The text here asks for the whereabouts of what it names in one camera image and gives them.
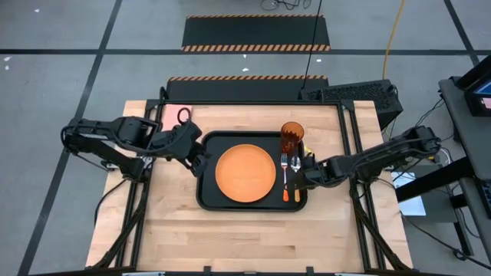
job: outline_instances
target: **orange plate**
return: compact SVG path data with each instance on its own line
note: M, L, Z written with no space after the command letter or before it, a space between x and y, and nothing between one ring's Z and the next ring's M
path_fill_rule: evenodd
M254 145L237 145L218 160L216 182L228 198L237 202L262 199L275 185L276 169L271 156Z

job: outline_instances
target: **black and orange striped mat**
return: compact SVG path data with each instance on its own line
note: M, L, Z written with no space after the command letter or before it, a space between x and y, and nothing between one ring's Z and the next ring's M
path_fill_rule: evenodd
M325 18L319 15L192 15L186 19L182 50L187 52L329 51Z
M172 100L297 100L303 75L171 77ZM328 77L308 75L305 89L327 87Z

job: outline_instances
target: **orange utensil handle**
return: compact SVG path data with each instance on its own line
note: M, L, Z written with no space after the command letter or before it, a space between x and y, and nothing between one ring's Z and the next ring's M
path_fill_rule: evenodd
M283 201L284 202L288 201L288 190L286 189L286 185L285 188L283 189Z
M295 202L300 202L300 190L295 190Z

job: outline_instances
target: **cutlery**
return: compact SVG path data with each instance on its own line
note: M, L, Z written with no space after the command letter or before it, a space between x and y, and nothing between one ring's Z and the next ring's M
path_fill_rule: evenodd
M283 168L283 183L285 184L283 189L283 201L288 201L288 188L286 187L286 168L288 168L288 156L286 153L282 153L281 164Z
M290 163L290 167L293 169L295 173L300 169L301 163L300 163L300 157L298 156L293 156L292 161ZM295 202L300 202L300 190L295 189Z

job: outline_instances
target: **white paper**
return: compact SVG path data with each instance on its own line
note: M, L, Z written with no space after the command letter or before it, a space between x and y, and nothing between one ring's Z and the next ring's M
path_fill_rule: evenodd
M392 179L395 179L400 175L400 172L391 173ZM394 186L399 188L413 181L416 177L414 173L406 172L401 177L394 181ZM425 216L427 215L426 210L424 209L423 200L420 196L417 196L412 199L408 199L405 202L399 203L399 209L403 213L403 215L412 215L412 216Z

